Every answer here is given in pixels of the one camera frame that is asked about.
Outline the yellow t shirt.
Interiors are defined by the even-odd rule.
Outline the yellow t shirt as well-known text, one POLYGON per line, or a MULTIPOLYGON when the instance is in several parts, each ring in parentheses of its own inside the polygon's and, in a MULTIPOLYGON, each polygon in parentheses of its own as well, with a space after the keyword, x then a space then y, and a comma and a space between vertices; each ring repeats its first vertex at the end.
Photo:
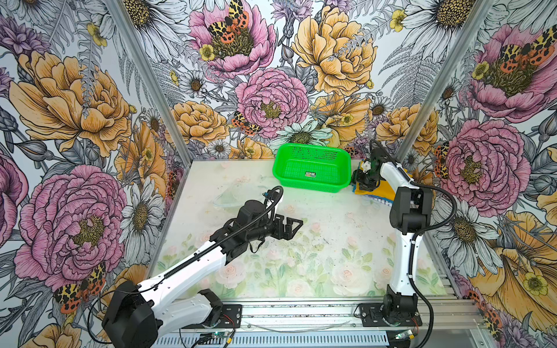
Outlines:
POLYGON ((379 188, 374 191, 360 191, 353 187, 353 192, 357 195, 375 195, 379 197, 387 198, 388 200, 394 200, 396 192, 400 187, 408 187, 410 189, 417 189, 417 185, 413 182, 412 177, 406 173, 401 174, 397 171, 392 173, 387 173, 387 180, 381 182, 379 188))

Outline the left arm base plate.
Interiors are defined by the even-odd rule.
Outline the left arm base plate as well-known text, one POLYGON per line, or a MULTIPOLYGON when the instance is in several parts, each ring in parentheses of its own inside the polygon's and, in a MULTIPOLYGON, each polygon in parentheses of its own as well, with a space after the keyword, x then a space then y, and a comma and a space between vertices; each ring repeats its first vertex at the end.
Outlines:
POLYGON ((241 304, 224 304, 218 315, 209 317, 209 322, 192 324, 186 329, 239 329, 242 311, 241 304))

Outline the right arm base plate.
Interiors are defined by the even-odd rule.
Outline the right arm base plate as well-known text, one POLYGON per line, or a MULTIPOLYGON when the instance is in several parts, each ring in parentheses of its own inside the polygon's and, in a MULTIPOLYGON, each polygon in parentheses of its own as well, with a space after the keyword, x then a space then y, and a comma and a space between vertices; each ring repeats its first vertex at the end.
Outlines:
POLYGON ((422 318, 419 313, 404 313, 393 311, 387 316, 383 312, 383 304, 378 302, 365 302, 358 304, 353 315, 361 320, 362 326, 371 327, 399 327, 399 326, 422 326, 422 318))

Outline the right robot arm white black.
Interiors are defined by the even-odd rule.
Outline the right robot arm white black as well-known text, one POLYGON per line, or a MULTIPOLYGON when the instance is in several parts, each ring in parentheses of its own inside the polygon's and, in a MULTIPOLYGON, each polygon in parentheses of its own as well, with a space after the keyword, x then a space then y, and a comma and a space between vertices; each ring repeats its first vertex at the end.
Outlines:
POLYGON ((381 316, 390 325, 397 319, 415 319, 419 295, 412 287, 417 254, 424 229, 429 226, 433 194, 420 187, 402 165, 377 147, 360 161, 352 173, 351 185, 357 195, 390 205, 389 222, 398 231, 397 261, 381 306, 381 316))

